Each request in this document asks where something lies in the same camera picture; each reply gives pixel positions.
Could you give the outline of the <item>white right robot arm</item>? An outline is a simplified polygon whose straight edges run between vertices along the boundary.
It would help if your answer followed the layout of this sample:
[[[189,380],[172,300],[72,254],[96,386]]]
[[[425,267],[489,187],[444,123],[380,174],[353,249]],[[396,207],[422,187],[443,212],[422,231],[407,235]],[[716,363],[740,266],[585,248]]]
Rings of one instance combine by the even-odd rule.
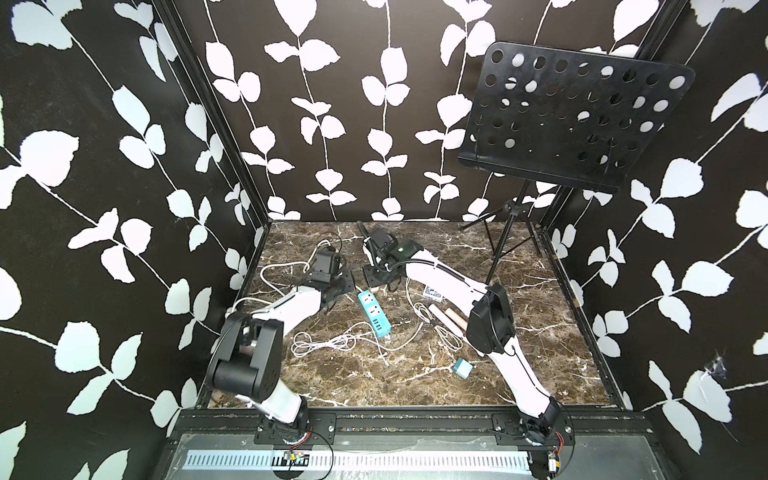
[[[363,235],[363,251],[369,260],[364,268],[369,286],[404,277],[436,291],[466,316],[464,337],[497,366],[513,394],[528,441],[544,444],[553,434],[562,408],[523,354],[506,290],[498,283],[476,281],[419,243],[410,239],[400,242],[380,228]]]

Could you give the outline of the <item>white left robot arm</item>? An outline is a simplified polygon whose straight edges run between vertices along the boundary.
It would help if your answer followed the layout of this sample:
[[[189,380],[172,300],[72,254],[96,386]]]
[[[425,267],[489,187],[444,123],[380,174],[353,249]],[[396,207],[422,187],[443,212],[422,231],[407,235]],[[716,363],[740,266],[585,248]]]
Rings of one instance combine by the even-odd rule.
[[[206,385],[245,396],[268,419],[304,429],[306,401],[280,379],[284,335],[354,290],[352,273],[343,269],[328,282],[304,282],[254,312],[231,313],[207,366]]]

